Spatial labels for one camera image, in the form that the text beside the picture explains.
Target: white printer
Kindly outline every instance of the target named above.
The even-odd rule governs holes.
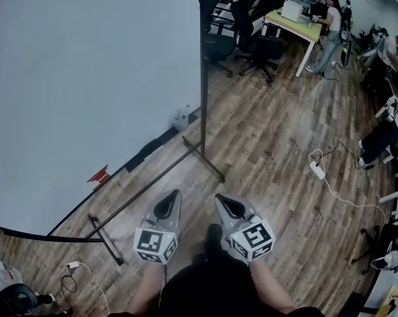
[[[281,16],[291,21],[298,22],[302,13],[302,8],[303,6],[301,6],[301,4],[296,3],[293,0],[287,0],[284,2]]]

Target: yellow desk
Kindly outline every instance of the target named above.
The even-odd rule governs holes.
[[[305,18],[301,18],[298,22],[294,22],[280,16],[280,14],[278,14],[278,11],[281,10],[272,11],[266,14],[265,22],[262,28],[262,35],[266,34],[267,23],[271,23],[274,24],[275,26],[289,30],[291,33],[294,33],[295,35],[298,35],[299,37],[306,39],[309,42],[309,47],[296,73],[296,76],[299,77],[310,56],[310,53],[313,50],[313,47],[315,46],[315,43],[319,40],[322,25],[312,23],[309,20],[306,20]],[[281,30],[278,29],[277,38],[279,37],[280,32]]]

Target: wooden floor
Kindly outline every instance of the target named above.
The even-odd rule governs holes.
[[[164,190],[177,188],[183,194],[183,238],[170,263],[173,275],[197,252],[208,224],[218,221],[213,197],[226,192],[248,198],[270,221],[277,245],[267,263],[296,305],[316,306],[326,316],[335,316],[352,291],[364,293],[372,280],[372,274],[360,274],[365,262],[351,265],[350,260],[365,247],[360,229],[381,223],[383,217],[373,207],[355,208],[336,200],[310,172],[308,155],[315,149],[327,152],[338,140],[357,153],[357,140],[376,120],[372,103],[360,90],[357,71],[341,70],[341,81],[323,80],[306,71],[296,78],[305,49],[299,42],[288,48],[270,87],[259,71],[240,77],[237,72],[247,65],[243,61],[227,62],[234,70],[232,79],[219,71],[211,73],[207,156],[226,174],[226,183],[221,184],[195,155],[187,157],[106,227],[106,235],[125,261],[123,266],[118,267],[100,244],[2,236],[5,264],[19,268],[35,291],[55,293],[67,307],[59,279],[66,274],[66,263],[82,261],[105,290],[111,312],[121,312],[143,271],[144,263],[135,256],[132,244],[148,204]],[[198,141],[199,121],[184,135]],[[87,213],[105,219],[184,152],[186,147],[177,136],[132,173],[121,171],[55,234],[85,236],[91,230]],[[325,166],[334,191],[357,204],[377,203],[379,196],[394,190],[390,165],[357,170],[342,148],[325,157]],[[382,207],[389,212],[388,205]],[[90,274],[80,268],[75,278],[78,291],[68,296],[76,316],[105,316],[104,299]]]

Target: red object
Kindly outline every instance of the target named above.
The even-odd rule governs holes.
[[[99,184],[93,189],[93,191],[98,189],[103,183],[105,183],[111,177],[106,171],[106,169],[108,169],[108,165],[100,169],[89,181],[87,181],[87,183],[95,181],[99,182]]]

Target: white sneaker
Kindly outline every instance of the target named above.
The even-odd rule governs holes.
[[[358,159],[358,163],[359,163],[359,165],[362,166],[363,168],[366,168],[367,166],[370,166],[370,164],[364,163],[362,157],[360,157],[360,158]]]

